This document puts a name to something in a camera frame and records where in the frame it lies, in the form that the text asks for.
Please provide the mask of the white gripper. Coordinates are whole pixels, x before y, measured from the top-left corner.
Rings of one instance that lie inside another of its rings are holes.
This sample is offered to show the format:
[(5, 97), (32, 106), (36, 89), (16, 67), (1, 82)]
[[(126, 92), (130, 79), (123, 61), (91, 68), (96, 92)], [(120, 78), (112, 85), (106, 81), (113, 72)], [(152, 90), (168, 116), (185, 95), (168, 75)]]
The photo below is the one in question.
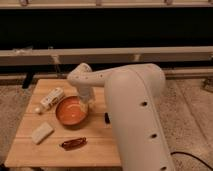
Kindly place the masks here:
[(80, 100), (80, 108), (83, 112), (88, 113), (94, 106), (95, 96), (92, 87), (80, 87), (77, 89)]

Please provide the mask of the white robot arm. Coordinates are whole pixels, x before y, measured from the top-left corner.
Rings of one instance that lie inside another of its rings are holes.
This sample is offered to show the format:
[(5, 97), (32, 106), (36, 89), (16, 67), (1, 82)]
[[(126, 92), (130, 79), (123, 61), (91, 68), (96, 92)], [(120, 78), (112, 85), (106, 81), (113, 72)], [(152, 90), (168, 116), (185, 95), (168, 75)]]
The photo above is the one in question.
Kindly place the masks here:
[(84, 101), (103, 87), (105, 104), (123, 171), (175, 171), (155, 108), (154, 98), (165, 86), (155, 64), (136, 64), (92, 71), (86, 63), (67, 76)]

